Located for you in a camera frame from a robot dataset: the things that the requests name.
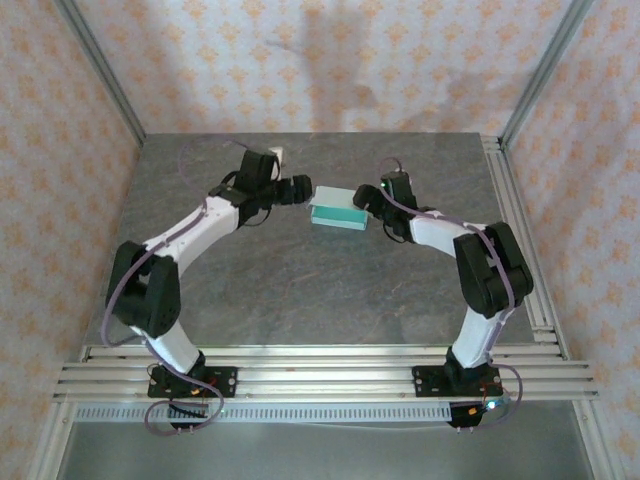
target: aluminum frame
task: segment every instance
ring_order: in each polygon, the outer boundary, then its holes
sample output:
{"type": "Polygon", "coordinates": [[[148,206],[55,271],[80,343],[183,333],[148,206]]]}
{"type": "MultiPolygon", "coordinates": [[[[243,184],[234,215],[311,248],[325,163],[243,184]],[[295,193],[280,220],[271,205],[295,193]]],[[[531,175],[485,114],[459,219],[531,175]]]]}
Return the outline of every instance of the aluminum frame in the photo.
{"type": "Polygon", "coordinates": [[[122,119],[131,131],[131,134],[138,143],[138,147],[142,148],[146,133],[144,127],[136,114],[136,111],[131,106],[127,95],[122,88],[118,78],[111,69],[107,57],[102,53],[102,49],[98,44],[89,24],[85,20],[80,8],[76,4],[75,0],[54,0],[60,13],[67,20],[71,31],[78,38],[82,49],[84,50],[87,59],[93,65],[96,74],[102,80],[109,96],[116,105],[122,119]]]}
{"type": "Polygon", "coordinates": [[[542,55],[540,63],[525,87],[524,93],[522,97],[520,97],[511,118],[507,121],[507,125],[500,137],[501,144],[505,148],[513,144],[529,112],[531,112],[531,109],[538,101],[545,85],[560,62],[562,55],[571,43],[573,36],[580,25],[582,25],[582,21],[587,15],[593,1],[594,0],[573,0],[571,5],[569,5],[549,46],[542,55]]]}
{"type": "MultiPolygon", "coordinates": [[[[524,379],[524,401],[570,400],[596,479],[623,478],[620,460],[604,426],[603,405],[588,362],[571,361],[553,302],[537,261],[530,226],[523,210],[508,155],[497,137],[482,137],[503,217],[523,247],[537,288],[525,302],[534,342],[498,345],[496,363],[518,368],[524,379]]],[[[416,399],[410,367],[444,362],[444,346],[231,346],[203,348],[208,363],[240,368],[234,405],[333,402],[412,405],[416,399]]],[[[153,360],[144,347],[85,347],[78,362],[67,363],[56,386],[48,426],[38,447],[35,472],[29,478],[55,478],[79,405],[100,402],[149,404],[146,367],[153,360]]],[[[501,372],[510,391],[513,376],[501,372]]],[[[434,398],[434,401],[447,399],[434,398]]]]}

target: wall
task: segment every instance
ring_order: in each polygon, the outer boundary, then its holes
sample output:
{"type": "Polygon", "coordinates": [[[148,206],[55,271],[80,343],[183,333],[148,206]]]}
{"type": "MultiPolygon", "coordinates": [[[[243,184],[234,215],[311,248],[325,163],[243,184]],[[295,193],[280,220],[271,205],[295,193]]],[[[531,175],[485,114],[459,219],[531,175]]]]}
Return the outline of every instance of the wall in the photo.
{"type": "Polygon", "coordinates": [[[569,0],[80,0],[149,133],[499,134],[569,0]]]}
{"type": "Polygon", "coordinates": [[[51,0],[0,3],[0,464],[77,355],[137,147],[51,0]]]}
{"type": "Polygon", "coordinates": [[[563,330],[640,478],[640,10],[594,3],[512,151],[563,330]]]}

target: gray floor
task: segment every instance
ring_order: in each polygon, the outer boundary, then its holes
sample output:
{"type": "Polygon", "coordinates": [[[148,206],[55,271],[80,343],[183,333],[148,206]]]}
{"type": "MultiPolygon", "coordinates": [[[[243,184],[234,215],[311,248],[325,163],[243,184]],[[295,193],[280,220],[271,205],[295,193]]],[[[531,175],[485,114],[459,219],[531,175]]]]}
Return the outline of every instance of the gray floor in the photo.
{"type": "Polygon", "coordinates": [[[167,439],[141,424],[76,424],[58,478],[592,478],[570,402],[525,402],[507,423],[473,434],[372,426],[218,423],[167,439]]]}
{"type": "MultiPolygon", "coordinates": [[[[265,148],[283,146],[283,175],[305,173],[314,185],[356,189],[376,184],[380,160],[393,155],[411,174],[420,204],[473,222],[500,219],[477,134],[231,137],[265,148]]],[[[154,237],[197,206],[176,168],[188,142],[187,174],[202,191],[240,165],[243,150],[218,136],[152,135],[137,166],[116,245],[154,237]]],[[[358,232],[311,225],[309,217],[305,206],[276,208],[264,225],[241,228],[192,264],[181,279],[181,321],[194,343],[437,345],[455,340],[466,307],[452,258],[395,244],[375,220],[358,232]]],[[[103,305],[104,297],[90,323],[88,344],[100,343],[103,305]]],[[[114,325],[114,338],[127,333],[114,325]]],[[[500,341],[532,341],[524,309],[511,317],[500,341]]]]}

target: teal box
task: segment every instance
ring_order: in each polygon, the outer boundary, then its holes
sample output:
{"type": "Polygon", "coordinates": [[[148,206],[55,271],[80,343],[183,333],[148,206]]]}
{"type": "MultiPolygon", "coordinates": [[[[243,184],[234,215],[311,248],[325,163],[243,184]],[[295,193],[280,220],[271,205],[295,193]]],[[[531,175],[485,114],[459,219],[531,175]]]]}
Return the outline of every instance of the teal box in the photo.
{"type": "Polygon", "coordinates": [[[367,212],[353,205],[355,190],[334,187],[316,187],[311,199],[311,223],[329,227],[365,230],[367,212]]]}

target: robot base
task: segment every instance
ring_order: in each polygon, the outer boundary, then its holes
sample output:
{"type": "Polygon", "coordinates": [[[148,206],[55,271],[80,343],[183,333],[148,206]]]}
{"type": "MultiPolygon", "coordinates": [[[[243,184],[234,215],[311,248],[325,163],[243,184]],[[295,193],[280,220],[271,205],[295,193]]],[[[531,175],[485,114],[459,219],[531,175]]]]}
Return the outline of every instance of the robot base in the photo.
{"type": "Polygon", "coordinates": [[[500,397],[500,372],[488,364],[462,368],[451,348],[444,365],[418,365],[411,369],[416,397],[500,397]]]}
{"type": "MultiPolygon", "coordinates": [[[[199,380],[216,387],[224,398],[235,397],[238,384],[236,367],[202,367],[198,373],[199,380]]],[[[156,366],[151,370],[147,395],[149,398],[169,399],[215,397],[210,390],[185,382],[162,366],[156,366]]]]}

